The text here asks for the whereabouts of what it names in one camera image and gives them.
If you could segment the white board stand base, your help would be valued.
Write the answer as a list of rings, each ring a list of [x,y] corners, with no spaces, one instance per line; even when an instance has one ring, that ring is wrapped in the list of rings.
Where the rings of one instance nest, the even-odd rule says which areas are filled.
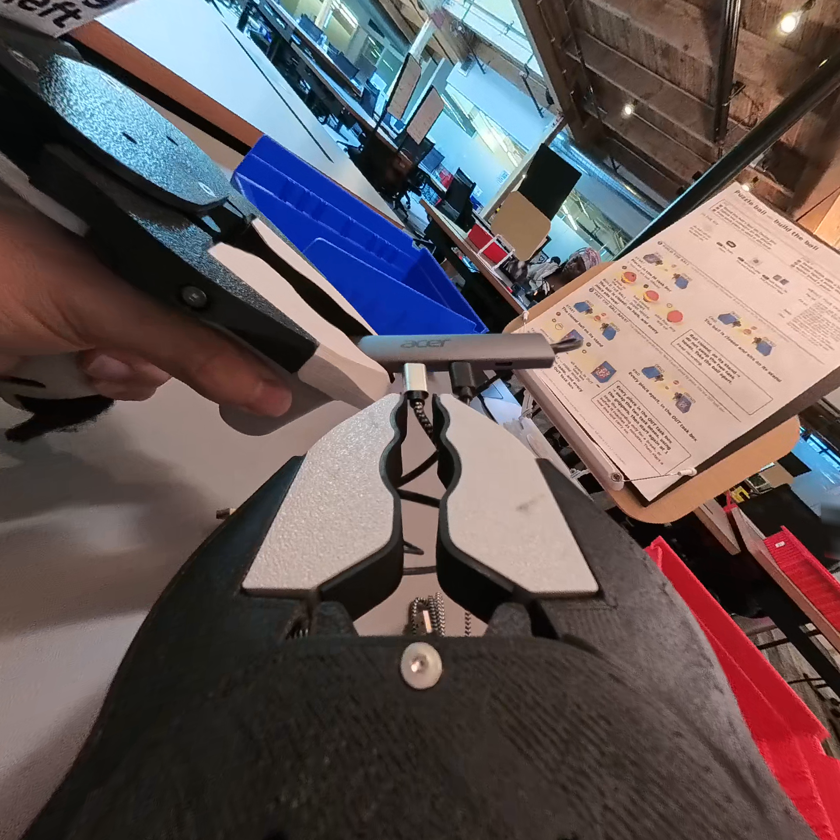
[[[567,444],[555,425],[533,401],[521,392],[519,401],[508,384],[496,380],[485,384],[476,398],[482,411],[492,417],[537,458],[563,459]]]

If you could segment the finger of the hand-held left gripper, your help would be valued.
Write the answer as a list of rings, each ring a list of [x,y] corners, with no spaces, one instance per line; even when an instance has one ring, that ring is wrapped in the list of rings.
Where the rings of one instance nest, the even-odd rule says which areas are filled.
[[[299,248],[261,217],[249,227],[249,253],[266,262],[319,316],[344,334],[375,335],[372,326]]]
[[[220,406],[226,425],[249,436],[268,435],[326,403],[362,409],[386,394],[390,375],[306,302],[289,279],[260,257],[231,245],[215,245],[209,255],[242,280],[258,301],[276,310],[264,328],[218,328],[248,346],[291,393],[288,411],[275,418]]]

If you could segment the black metal pole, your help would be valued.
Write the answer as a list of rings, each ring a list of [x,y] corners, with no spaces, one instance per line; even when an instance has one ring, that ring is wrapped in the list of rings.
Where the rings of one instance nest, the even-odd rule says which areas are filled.
[[[617,255],[621,259],[697,209],[756,158],[764,154],[788,130],[812,111],[839,86],[839,53],[835,52],[781,101],[761,122],[713,164],[698,180],[637,234]]]

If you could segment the blue plastic bin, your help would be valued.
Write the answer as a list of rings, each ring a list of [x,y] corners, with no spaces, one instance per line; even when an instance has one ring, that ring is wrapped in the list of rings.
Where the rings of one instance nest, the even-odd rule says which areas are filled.
[[[427,248],[269,136],[232,182],[375,333],[488,332]]]

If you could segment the red plastic bin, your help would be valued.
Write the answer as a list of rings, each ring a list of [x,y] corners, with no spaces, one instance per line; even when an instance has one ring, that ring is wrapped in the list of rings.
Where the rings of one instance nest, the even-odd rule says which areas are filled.
[[[706,635],[775,779],[818,838],[838,839],[839,762],[824,750],[828,731],[662,537],[646,552]]]

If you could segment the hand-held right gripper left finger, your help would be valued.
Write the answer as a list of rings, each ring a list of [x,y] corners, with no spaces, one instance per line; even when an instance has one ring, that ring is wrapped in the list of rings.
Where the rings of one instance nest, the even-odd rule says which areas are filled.
[[[252,595],[382,601],[403,573],[403,398],[389,394],[303,458],[244,580]]]

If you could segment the grey usb hub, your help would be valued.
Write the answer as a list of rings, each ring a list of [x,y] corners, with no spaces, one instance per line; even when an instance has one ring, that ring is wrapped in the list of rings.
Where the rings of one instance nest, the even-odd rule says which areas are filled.
[[[483,371],[546,369],[555,359],[552,344],[537,333],[372,335],[356,339],[355,344],[389,372],[398,372],[405,364],[445,371],[454,362]]]

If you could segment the small red bin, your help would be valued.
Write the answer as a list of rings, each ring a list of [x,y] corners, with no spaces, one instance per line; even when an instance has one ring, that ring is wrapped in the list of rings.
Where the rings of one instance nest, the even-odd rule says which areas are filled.
[[[503,236],[493,234],[487,226],[478,221],[475,221],[468,231],[467,239],[479,260],[494,270],[518,263],[511,244]]]

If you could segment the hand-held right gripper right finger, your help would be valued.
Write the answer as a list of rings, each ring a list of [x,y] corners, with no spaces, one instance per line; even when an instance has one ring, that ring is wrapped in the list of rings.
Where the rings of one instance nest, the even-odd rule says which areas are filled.
[[[544,462],[453,395],[435,397],[436,573],[453,601],[592,597],[599,584]]]

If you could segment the beige and black display board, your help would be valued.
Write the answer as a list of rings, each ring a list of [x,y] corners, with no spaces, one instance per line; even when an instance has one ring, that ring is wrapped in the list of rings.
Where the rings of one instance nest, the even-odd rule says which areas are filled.
[[[581,173],[550,143],[535,151],[518,187],[499,205],[490,233],[512,256],[528,262],[550,237],[551,224],[572,194]]]

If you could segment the person's left hand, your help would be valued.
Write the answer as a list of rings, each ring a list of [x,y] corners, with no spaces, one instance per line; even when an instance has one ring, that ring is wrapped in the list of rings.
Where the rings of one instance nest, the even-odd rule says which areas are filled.
[[[149,399],[172,377],[219,405],[279,417],[291,392],[220,332],[147,299],[102,266],[78,237],[16,197],[2,197],[1,370],[74,354],[91,388]]]

